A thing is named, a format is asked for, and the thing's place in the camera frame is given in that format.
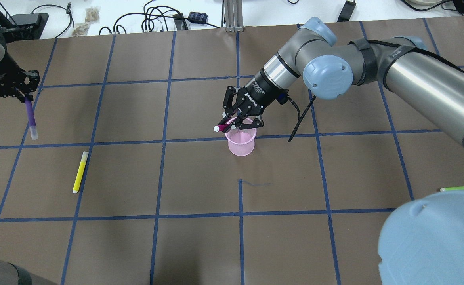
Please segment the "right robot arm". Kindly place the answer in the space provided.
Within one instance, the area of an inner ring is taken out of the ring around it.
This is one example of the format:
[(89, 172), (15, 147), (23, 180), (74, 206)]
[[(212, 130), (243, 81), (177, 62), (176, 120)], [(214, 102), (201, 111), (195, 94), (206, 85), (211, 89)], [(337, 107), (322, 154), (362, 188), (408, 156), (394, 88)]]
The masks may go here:
[[(302, 78), (314, 98), (332, 100), (352, 85), (378, 82), (464, 148), (464, 71), (429, 52), (418, 37), (336, 36), (310, 18), (243, 87), (229, 86), (215, 132), (260, 128), (273, 101), (290, 101)], [(445, 190), (395, 209), (379, 234), (384, 285), (464, 285), (464, 190)]]

